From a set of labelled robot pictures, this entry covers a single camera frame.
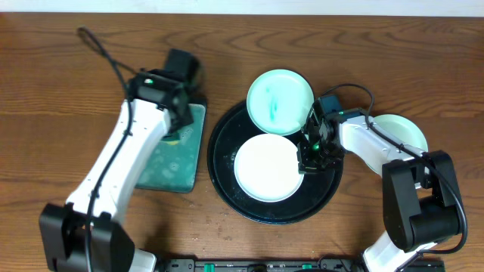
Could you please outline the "green yellow sponge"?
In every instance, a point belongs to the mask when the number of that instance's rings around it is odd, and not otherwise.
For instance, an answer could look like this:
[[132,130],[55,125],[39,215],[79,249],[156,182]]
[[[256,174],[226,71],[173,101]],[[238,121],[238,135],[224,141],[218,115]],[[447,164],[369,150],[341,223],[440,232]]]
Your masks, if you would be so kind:
[[162,142],[168,145],[178,145],[178,144],[185,144],[188,138],[191,136],[191,130],[185,129],[180,131],[175,131],[171,134],[166,135],[162,138]]

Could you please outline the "white plate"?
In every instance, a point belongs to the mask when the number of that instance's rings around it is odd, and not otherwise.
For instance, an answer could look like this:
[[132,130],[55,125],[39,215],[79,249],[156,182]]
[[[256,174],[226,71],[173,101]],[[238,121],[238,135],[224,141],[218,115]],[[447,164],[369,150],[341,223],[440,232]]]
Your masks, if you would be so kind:
[[236,153],[234,175],[243,192],[260,202],[288,199],[302,185],[297,148],[276,134],[260,134],[247,140]]

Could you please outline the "mint green plate with stain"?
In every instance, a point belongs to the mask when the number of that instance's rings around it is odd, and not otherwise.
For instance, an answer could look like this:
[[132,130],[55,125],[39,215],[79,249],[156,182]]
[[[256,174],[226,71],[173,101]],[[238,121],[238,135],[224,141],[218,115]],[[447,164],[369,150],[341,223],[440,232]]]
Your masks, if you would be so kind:
[[314,102],[310,84],[291,70],[269,70],[254,80],[247,93],[247,111],[265,133],[286,136],[298,132]]

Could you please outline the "pale green plate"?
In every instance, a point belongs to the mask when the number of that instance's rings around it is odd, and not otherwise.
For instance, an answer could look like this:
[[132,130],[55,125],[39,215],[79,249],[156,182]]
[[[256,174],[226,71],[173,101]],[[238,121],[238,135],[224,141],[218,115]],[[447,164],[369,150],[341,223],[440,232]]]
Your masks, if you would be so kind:
[[[399,115],[383,114],[377,117],[370,117],[369,121],[373,122],[381,134],[385,134],[388,138],[393,136],[393,141],[411,145],[425,152],[429,151],[427,139],[423,132],[411,120]],[[370,154],[375,155],[374,151],[377,149],[380,150],[376,159],[370,159],[369,162],[365,161],[365,163],[373,172],[381,175],[381,166],[387,162],[388,152],[394,146],[380,138],[368,127],[366,122],[365,128],[371,133]]]

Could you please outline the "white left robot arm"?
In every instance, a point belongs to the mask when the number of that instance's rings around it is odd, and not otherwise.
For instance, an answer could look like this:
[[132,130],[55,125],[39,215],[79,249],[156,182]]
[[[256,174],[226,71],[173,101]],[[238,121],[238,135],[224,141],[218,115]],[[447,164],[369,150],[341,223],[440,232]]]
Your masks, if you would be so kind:
[[137,249],[122,227],[133,190],[160,140],[192,121],[196,73],[150,70],[126,86],[113,132],[62,206],[39,216],[51,271],[154,271],[156,255]]

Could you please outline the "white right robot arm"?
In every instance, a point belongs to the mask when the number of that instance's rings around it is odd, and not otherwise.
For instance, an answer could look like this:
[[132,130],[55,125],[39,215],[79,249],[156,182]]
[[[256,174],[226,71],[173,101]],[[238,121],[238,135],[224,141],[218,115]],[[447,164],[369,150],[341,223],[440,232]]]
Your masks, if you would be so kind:
[[313,107],[297,146],[299,170],[330,173],[338,185],[346,153],[377,171],[383,185],[384,233],[345,271],[404,271],[425,254],[450,255],[468,237],[468,221],[451,157],[425,152],[382,130],[368,112]]

